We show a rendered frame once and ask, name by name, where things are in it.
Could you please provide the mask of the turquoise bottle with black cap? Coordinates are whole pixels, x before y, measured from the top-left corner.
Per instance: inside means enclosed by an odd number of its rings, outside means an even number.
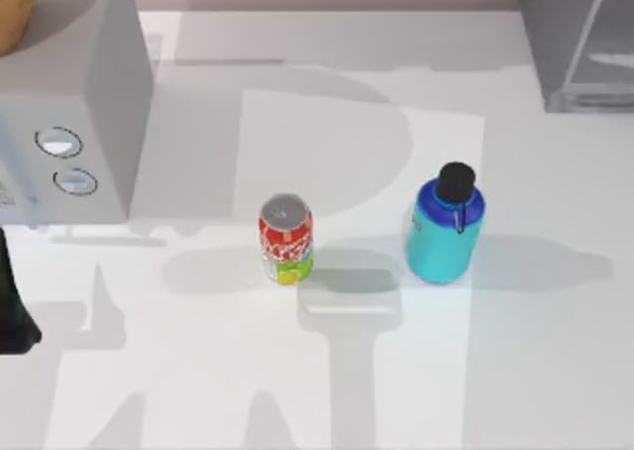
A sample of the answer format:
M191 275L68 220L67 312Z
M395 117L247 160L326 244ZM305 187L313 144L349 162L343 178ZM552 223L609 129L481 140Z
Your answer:
M433 284L459 279L470 265L485 209L473 168L444 164L421 186L413 206L406 241L411 272Z

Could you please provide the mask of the pale microwave oven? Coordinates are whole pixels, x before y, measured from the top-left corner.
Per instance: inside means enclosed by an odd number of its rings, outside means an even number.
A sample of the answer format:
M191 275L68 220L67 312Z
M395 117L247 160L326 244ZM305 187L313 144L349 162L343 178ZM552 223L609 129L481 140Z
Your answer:
M153 99L154 76L135 0L37 0L18 48L0 57L0 226L124 222ZM82 152L49 156L35 133L73 131ZM53 174L84 169L87 196Z

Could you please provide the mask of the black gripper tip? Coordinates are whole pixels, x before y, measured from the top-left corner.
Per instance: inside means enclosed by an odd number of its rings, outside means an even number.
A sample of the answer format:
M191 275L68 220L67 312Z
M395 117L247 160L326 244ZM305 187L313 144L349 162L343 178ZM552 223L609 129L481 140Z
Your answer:
M18 292L6 235L0 227L0 355L24 355L42 337Z

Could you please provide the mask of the red and green can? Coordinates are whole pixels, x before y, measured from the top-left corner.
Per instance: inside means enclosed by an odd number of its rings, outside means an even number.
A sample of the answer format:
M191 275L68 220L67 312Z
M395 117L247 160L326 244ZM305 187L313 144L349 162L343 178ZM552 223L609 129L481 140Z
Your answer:
M296 284L313 263L313 215L297 194L278 193L261 208L258 226L265 274L278 284Z

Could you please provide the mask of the small microwave knob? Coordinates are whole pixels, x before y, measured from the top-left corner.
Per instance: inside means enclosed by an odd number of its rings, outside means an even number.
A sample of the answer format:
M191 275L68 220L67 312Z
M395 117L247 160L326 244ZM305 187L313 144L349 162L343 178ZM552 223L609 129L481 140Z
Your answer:
M87 196L98 188L96 177L84 169L67 169L53 174L53 183L64 193Z

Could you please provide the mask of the large microwave knob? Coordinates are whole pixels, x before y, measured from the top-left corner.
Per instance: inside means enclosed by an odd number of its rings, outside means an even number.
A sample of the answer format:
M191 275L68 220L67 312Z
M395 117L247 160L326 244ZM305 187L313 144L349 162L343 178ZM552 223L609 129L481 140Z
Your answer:
M36 132L35 142L42 152L55 158L73 158L83 150L83 143L79 136L60 126Z

